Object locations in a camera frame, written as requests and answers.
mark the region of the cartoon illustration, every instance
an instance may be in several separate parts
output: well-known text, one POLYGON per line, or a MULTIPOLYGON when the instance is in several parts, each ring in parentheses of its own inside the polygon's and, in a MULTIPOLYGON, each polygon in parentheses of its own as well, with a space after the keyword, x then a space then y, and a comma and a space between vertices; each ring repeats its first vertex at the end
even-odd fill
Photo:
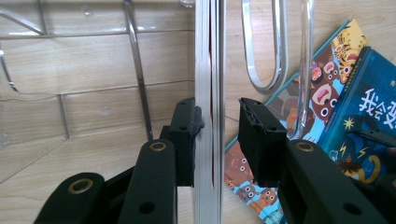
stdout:
POLYGON ((252 181, 253 173, 244 154, 234 152, 234 148, 240 148, 238 142, 225 154, 224 178, 230 181, 229 184, 232 181, 233 184, 229 187, 236 188, 246 181, 252 181))
POLYGON ((340 79, 340 69, 334 62, 332 55, 332 47, 326 47, 322 53, 314 60, 312 68, 312 89, 320 87, 324 84, 331 84, 340 79))
POLYGON ((277 204, 277 209, 271 212, 267 217, 263 219, 266 224, 279 224, 279 223, 286 223, 284 220, 284 212, 280 203, 277 204))
POLYGON ((259 195, 260 193, 256 190, 252 183, 249 183, 248 185, 239 189, 236 194, 240 199, 242 199, 244 203, 247 203, 248 201, 252 200, 254 196, 259 195))
MULTIPOLYGON (((298 82, 292 81, 289 86, 268 105, 268 109, 277 119, 286 121, 288 135, 292 135, 296 127, 296 120, 298 117, 298 88, 298 82)), ((315 117, 313 110, 309 108, 303 135, 311 132, 315 117)))
POLYGON ((320 86, 318 89, 311 90, 311 104, 317 118, 327 123, 338 97, 337 90, 329 83, 320 86))
POLYGON ((340 63, 340 81, 345 84, 361 49, 368 46, 368 42, 360 32, 354 31, 351 26, 346 26, 332 41, 331 45, 335 57, 340 63))
POLYGON ((248 206, 253 209, 256 214, 260 214, 263 208, 273 205, 277 200, 277 194, 273 189, 264 189, 260 199, 250 203, 248 206))
POLYGON ((366 178, 363 168, 360 164, 354 162, 352 157, 348 155, 345 161, 339 161, 338 166, 341 168, 343 173, 347 176, 350 176, 356 180, 359 180, 361 183, 370 184, 375 181, 379 176, 379 170, 381 169, 379 158, 376 155, 371 155, 369 157, 369 161, 373 162, 375 168, 371 176, 366 178))
POLYGON ((235 184, 233 183, 232 180, 226 179, 226 180, 225 180, 225 185, 227 185, 228 188, 230 188, 231 190, 234 190, 234 189, 235 189, 235 184))

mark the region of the colorful book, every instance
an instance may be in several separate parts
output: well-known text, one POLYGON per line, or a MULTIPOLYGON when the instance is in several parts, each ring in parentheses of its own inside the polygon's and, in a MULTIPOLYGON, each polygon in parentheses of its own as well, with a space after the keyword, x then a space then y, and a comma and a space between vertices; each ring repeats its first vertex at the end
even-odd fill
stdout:
POLYGON ((345 175, 362 183, 394 173, 396 66, 364 48, 339 102, 318 144, 345 175))
MULTIPOLYGON (((346 21, 314 55, 310 109, 304 139, 317 142, 323 132, 352 67, 367 41, 355 20, 346 21)), ((266 103, 270 111, 294 132, 297 115, 299 74, 295 74, 266 103)), ((237 138, 226 148, 225 183, 266 223, 280 223, 283 211, 277 189, 262 189, 252 183, 252 173, 237 138)))

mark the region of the black plastic bracket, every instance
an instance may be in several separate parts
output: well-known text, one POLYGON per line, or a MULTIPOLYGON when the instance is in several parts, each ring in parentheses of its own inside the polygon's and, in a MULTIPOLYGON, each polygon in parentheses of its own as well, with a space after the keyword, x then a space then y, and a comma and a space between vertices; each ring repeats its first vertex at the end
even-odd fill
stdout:
POLYGON ((193 185, 203 126, 193 98, 178 102, 171 125, 141 147, 135 167, 107 181, 93 173, 67 178, 35 223, 177 223, 177 186, 193 185))
POLYGON ((318 145, 290 141, 265 105, 240 102, 242 152, 261 187, 279 187, 289 223, 387 223, 318 145))

